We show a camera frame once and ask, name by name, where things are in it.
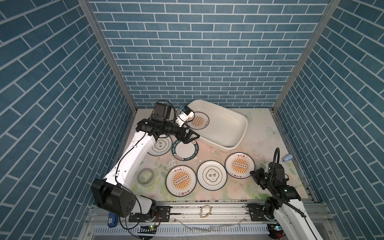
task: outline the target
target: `plate with chinese characters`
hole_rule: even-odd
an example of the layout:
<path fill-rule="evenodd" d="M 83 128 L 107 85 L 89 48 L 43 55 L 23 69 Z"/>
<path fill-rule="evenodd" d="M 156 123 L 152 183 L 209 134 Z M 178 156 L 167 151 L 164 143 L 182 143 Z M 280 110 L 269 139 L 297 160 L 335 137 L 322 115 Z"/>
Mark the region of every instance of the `plate with chinese characters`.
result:
<path fill-rule="evenodd" d="M 219 190 L 227 182 L 227 172 L 219 162 L 203 162 L 197 170 L 197 180 L 207 190 Z"/>
<path fill-rule="evenodd" d="M 166 154 L 172 147 L 172 139 L 167 135 L 160 135 L 155 145 L 148 151 L 152 156 L 161 156 Z"/>
<path fill-rule="evenodd" d="M 196 182 L 195 172 L 192 168 L 184 165 L 174 167 L 166 177 L 167 190 L 176 197 L 190 194 L 195 189 Z"/>
<path fill-rule="evenodd" d="M 208 126 L 209 124 L 209 117 L 202 112 L 195 112 L 195 117 L 191 122 L 188 122 L 188 125 L 195 130 L 200 130 Z"/>
<path fill-rule="evenodd" d="M 196 157 L 198 152 L 199 145 L 195 140 L 187 144 L 176 140 L 172 145 L 172 154 L 176 159 L 180 161 L 189 161 Z"/>
<path fill-rule="evenodd" d="M 224 165 L 227 173 L 238 179 L 251 176 L 250 171 L 255 170 L 255 162 L 253 159 L 249 155 L 241 152 L 230 155 L 225 160 Z"/>

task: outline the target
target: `wall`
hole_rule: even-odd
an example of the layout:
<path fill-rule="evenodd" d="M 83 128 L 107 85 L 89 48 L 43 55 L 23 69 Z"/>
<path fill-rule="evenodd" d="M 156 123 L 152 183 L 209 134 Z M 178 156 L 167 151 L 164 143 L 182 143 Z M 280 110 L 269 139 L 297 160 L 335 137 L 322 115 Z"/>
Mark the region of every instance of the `wall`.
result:
<path fill-rule="evenodd" d="M 78 237 L 132 112 L 76 0 L 1 1 L 0 56 L 0 239 Z"/>
<path fill-rule="evenodd" d="M 139 108 L 272 107 L 328 0 L 91 0 Z"/>
<path fill-rule="evenodd" d="M 342 0 L 278 116 L 343 237 L 383 239 L 384 1 Z"/>

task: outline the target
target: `white rectangular tub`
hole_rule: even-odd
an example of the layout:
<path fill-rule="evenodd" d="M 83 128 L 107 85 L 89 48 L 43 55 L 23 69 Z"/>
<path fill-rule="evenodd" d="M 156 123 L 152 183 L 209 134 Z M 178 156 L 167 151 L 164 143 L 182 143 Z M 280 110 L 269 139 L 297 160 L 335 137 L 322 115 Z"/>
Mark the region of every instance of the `white rectangular tub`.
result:
<path fill-rule="evenodd" d="M 192 101 L 188 107 L 195 112 L 206 114 L 209 118 L 206 127 L 194 130 L 200 134 L 199 141 L 224 152 L 233 150 L 240 144 L 248 127 L 246 117 L 228 108 L 200 99 Z"/>

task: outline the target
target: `floral table surface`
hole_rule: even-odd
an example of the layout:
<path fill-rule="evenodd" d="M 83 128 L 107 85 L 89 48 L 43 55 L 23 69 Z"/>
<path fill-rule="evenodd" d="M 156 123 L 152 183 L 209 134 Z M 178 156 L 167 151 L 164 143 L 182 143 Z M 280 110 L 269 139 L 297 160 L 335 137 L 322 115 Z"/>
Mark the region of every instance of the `floral table surface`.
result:
<path fill-rule="evenodd" d="M 166 177 L 168 172 L 178 165 L 189 166 L 195 173 L 197 172 L 198 167 L 208 160 L 215 160 L 224 165 L 227 157 L 236 152 L 246 153 L 251 156 L 255 162 L 255 169 L 260 167 L 266 169 L 268 163 L 273 160 L 273 153 L 275 152 L 276 147 L 279 147 L 280 163 L 283 165 L 285 173 L 288 174 L 290 179 L 287 184 L 294 186 L 302 198 L 308 198 L 293 162 L 281 161 L 283 157 L 288 155 L 288 151 L 277 130 L 275 122 L 272 119 L 269 109 L 232 110 L 243 114 L 248 119 L 247 132 L 237 148 L 230 152 L 222 152 L 197 139 L 199 152 L 195 158 L 189 161 L 177 160 L 173 157 L 172 151 L 168 151 L 165 155 L 159 157 L 146 154 L 135 173 L 134 181 L 132 182 L 130 189 L 136 195 L 143 195 L 157 201 L 263 200 L 270 196 L 269 191 L 262 190 L 260 186 L 256 185 L 251 177 L 246 179 L 235 179 L 230 175 L 227 175 L 227 182 L 224 187 L 216 191 L 206 190 L 197 182 L 195 189 L 189 195 L 184 197 L 175 197 L 168 192 L 166 188 Z M 143 118 L 147 118 L 151 111 L 152 110 L 149 109 L 138 110 L 128 139 L 132 139 L 136 123 Z M 176 140 L 174 136 L 171 136 L 171 138 L 173 142 Z M 141 182 L 151 182 L 151 184 L 142 185 L 138 182 L 138 175 L 145 169 L 150 169 L 154 175 L 141 174 Z"/>

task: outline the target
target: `metal corner post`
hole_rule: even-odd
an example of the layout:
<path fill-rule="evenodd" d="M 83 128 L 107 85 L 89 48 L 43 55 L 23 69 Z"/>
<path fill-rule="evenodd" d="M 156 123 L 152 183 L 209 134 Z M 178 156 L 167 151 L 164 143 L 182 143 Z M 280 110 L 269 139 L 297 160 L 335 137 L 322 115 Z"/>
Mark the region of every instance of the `metal corner post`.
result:
<path fill-rule="evenodd" d="M 279 97 L 277 98 L 276 102 L 273 104 L 272 111 L 274 113 L 277 112 L 277 110 L 283 103 L 285 96 L 288 94 L 289 89 L 292 87 L 293 83 L 295 82 L 297 76 L 299 75 L 301 69 L 303 68 L 305 62 L 307 61 L 309 55 L 311 54 L 312 49 L 315 47 L 317 41 L 319 40 L 325 27 L 327 26 L 337 6 L 339 6 L 340 1 L 341 0 L 329 0 L 329 3 L 327 7 L 324 9 L 324 13 L 321 16 L 319 23 L 316 25 L 315 29 L 313 30 L 311 37 L 309 38 L 302 54 L 297 60 L 296 65 L 293 67 L 293 70 L 290 76 L 288 77 L 286 84 L 281 90 Z"/>
<path fill-rule="evenodd" d="M 99 23 L 96 19 L 95 14 L 93 13 L 91 4 L 89 3 L 89 0 L 78 0 L 81 10 L 84 12 L 85 18 L 88 20 L 89 25 L 91 26 L 91 29 L 101 47 L 101 50 L 103 51 L 109 66 L 111 67 L 117 82 L 119 83 L 122 92 L 124 93 L 125 98 L 128 101 L 128 104 L 132 108 L 133 113 L 135 114 L 137 112 L 137 108 L 135 106 L 135 103 L 129 94 L 129 91 L 127 89 L 127 85 L 124 82 L 124 78 L 118 68 L 118 65 L 115 61 L 115 58 L 112 55 L 112 52 L 108 46 L 107 40 L 104 37 L 103 32 L 101 31 L 101 28 L 99 26 Z"/>

